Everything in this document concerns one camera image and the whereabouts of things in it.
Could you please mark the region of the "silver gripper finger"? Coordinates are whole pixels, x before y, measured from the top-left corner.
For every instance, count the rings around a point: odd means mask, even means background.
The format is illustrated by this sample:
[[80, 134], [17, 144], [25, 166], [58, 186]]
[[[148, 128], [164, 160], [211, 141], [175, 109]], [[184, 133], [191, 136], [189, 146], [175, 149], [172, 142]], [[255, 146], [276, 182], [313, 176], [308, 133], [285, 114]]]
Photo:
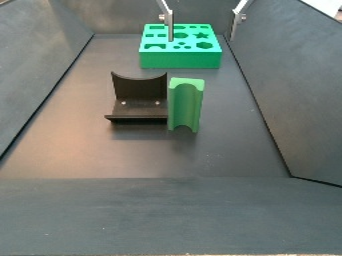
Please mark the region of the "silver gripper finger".
[[249, 0], [240, 0], [236, 7], [232, 9], [232, 23], [229, 29], [229, 40], [233, 40], [237, 25], [245, 20], [244, 11], [248, 8]]
[[159, 14], [159, 20], [164, 22], [168, 27], [168, 41], [173, 41], [173, 12], [169, 9], [165, 0], [156, 0], [157, 6], [161, 10]]

